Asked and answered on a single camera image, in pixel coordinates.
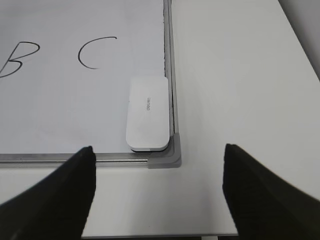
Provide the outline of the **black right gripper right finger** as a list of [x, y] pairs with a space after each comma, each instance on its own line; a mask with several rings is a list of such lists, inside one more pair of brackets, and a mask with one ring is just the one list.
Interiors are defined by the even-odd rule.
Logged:
[[223, 194], [240, 240], [318, 240], [320, 201], [226, 144]]

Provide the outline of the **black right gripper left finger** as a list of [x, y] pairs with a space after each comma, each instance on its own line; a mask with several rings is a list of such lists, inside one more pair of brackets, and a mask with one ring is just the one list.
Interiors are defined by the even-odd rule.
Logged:
[[91, 146], [0, 205], [2, 240], [80, 240], [96, 191]]

